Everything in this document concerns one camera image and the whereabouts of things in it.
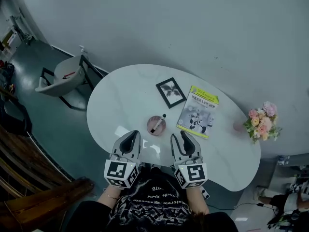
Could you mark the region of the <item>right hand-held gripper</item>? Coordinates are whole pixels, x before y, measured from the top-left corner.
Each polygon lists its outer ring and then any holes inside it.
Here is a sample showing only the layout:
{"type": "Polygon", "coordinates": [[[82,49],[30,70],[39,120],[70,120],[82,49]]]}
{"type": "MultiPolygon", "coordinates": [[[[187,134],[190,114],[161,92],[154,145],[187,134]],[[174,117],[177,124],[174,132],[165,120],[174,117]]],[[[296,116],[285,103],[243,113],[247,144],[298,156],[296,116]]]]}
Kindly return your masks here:
{"type": "Polygon", "coordinates": [[[189,133],[182,130],[183,140],[182,148],[179,141],[173,133],[170,137],[171,151],[174,159],[174,175],[182,189],[191,189],[201,187],[207,180],[207,166],[200,155],[200,144],[189,133]]]}

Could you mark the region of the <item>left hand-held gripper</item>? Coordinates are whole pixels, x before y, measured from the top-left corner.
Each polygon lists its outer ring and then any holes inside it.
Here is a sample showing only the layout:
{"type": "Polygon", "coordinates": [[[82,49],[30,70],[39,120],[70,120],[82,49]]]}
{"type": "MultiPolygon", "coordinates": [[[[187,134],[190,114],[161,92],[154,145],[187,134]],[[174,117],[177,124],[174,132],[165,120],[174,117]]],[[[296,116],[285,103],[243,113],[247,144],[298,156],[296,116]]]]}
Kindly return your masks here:
{"type": "Polygon", "coordinates": [[[115,141],[104,168],[104,178],[110,185],[120,189],[131,188],[140,174],[140,144],[138,130],[127,132],[115,141]]]}

